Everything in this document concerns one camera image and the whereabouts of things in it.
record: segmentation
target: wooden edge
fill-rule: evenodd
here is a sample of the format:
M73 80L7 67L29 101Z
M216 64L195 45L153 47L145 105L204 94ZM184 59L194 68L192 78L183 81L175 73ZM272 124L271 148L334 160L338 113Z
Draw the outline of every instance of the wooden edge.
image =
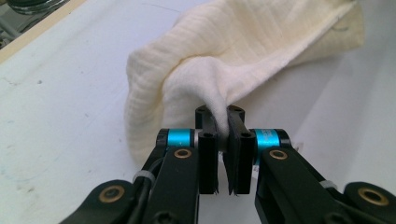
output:
M58 8L56 11L51 13L43 21L36 24L30 30L16 38L10 44L6 45L3 49L0 49L0 63L4 62L20 49L24 48L38 36L46 32L50 27L56 24L58 21L70 14L74 9L82 5L86 0L70 0L64 6Z

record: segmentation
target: blue band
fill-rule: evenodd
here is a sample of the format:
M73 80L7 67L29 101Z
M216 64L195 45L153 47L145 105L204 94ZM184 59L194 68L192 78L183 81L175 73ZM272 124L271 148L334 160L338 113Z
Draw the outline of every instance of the blue band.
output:
M190 129L169 129L168 147L189 147Z
M279 136L274 129L255 129L257 136L256 165L260 164L260 155L268 147L279 147Z

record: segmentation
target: white cloth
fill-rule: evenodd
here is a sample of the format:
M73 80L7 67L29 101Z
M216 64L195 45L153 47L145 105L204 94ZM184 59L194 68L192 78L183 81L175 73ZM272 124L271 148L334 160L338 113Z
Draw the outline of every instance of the white cloth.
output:
M173 29L128 60L126 134L144 161L161 128L193 128L206 104L223 136L226 106L285 66L363 41L351 0L215 0L179 17Z

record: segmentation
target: towel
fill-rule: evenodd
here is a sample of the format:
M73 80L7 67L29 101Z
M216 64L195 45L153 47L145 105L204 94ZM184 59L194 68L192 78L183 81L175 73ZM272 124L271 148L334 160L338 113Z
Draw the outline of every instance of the towel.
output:
M190 9L128 58L133 158L146 160L161 128L193 128L200 105L227 137L227 105L286 66L356 48L363 38L353 0L215 0Z

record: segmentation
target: white table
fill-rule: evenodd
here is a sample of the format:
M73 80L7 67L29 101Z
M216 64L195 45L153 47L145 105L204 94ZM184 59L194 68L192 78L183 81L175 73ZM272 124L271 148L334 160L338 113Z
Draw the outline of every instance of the white table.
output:
M132 179L127 56L201 2L88 0L1 63L0 224L57 223L97 185ZM237 105L249 128L285 129L341 191L362 180L396 194L396 4L361 3L364 47L285 70ZM200 223L260 223L254 194L228 196L222 165L219 180Z

